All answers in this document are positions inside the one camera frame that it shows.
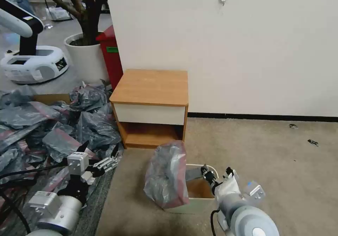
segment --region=white plant pot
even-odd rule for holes
[[[78,77],[87,83],[95,83],[100,79],[109,80],[100,44],[91,46],[69,44],[79,38],[82,38],[82,33],[69,36],[64,40]]]

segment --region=nightstand drawer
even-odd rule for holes
[[[119,122],[184,125],[185,107],[114,103]]]

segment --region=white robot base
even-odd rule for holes
[[[0,61],[8,79],[17,84],[36,84],[57,78],[68,69],[63,51],[53,46],[36,46],[36,55],[16,52]]]

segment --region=red trash bin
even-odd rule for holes
[[[96,40],[101,44],[109,80],[114,90],[123,75],[123,71],[113,25],[98,35]]]

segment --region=potted plant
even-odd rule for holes
[[[64,40],[78,75],[89,82],[108,80],[100,44],[96,41],[103,0],[70,0],[72,6],[62,0],[53,1],[73,15],[81,26],[81,33]]]

